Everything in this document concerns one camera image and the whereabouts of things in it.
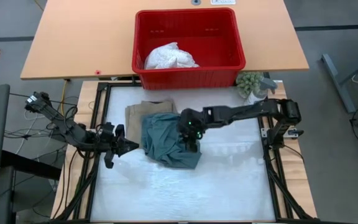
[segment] red plastic basket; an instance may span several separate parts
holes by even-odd
[[[144,70],[151,51],[171,42],[178,42],[200,67]],[[230,8],[136,14],[132,69],[146,90],[231,86],[245,65],[236,15]]]

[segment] green plant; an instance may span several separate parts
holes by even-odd
[[[241,72],[236,78],[238,92],[241,97],[247,98],[252,90],[259,88],[259,81],[263,78],[262,72]]]

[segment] robotic arm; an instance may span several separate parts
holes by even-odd
[[[282,147],[283,135],[290,126],[301,121],[298,103],[292,100],[268,99],[254,105],[230,108],[228,106],[204,107],[202,112],[185,109],[181,112],[178,132],[182,135],[186,148],[196,152],[196,141],[203,137],[209,128],[221,128],[233,121],[272,116],[277,120],[273,129],[267,132],[269,146]]]
[[[52,107],[49,96],[46,93],[34,92],[26,101],[25,109],[43,114],[60,131],[68,144],[83,152],[105,152],[104,162],[107,168],[112,168],[112,158],[115,154],[123,154],[137,149],[139,144],[125,138],[124,125],[119,124],[113,133],[114,125],[106,123],[100,125],[97,133],[87,131],[84,124],[77,124],[72,119],[60,114]]]

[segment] floor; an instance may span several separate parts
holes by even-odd
[[[38,0],[42,7],[46,0]],[[356,0],[285,0],[295,27],[358,24]],[[0,37],[33,36],[42,11],[33,0],[0,0]],[[297,32],[310,69],[305,72],[272,72],[274,79],[281,79],[287,95],[299,102],[305,130],[300,146],[305,157],[311,193],[318,216],[322,220],[358,223],[358,141],[349,124],[347,114],[336,93],[330,76],[320,61],[321,54],[328,53],[340,72],[350,72],[358,61],[358,30],[302,31]],[[22,81],[20,73],[31,41],[0,42],[0,84],[8,83],[11,92],[29,95],[33,91],[45,91],[51,99],[60,100],[63,80]],[[78,96],[83,80],[73,80],[67,85],[66,96]],[[358,105],[358,84],[350,83],[351,95]],[[34,114],[24,118],[24,100],[11,96],[6,129],[10,131],[29,128]],[[67,101],[75,103],[75,98]],[[33,128],[44,128],[48,122],[39,118]],[[18,152],[28,158],[52,152],[62,145],[48,138],[21,140],[6,139],[4,149]],[[45,158],[53,162],[54,156]],[[18,181],[25,178],[18,174]],[[48,180],[31,179],[16,187],[16,210],[30,208],[50,193]],[[54,194],[37,206],[37,211],[49,215]],[[32,210],[17,214],[18,223],[45,220]]]

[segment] teal shirt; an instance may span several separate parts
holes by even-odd
[[[196,153],[186,150],[177,131],[180,115],[157,113],[142,120],[142,144],[146,156],[168,167],[194,169],[200,159],[200,144]]]

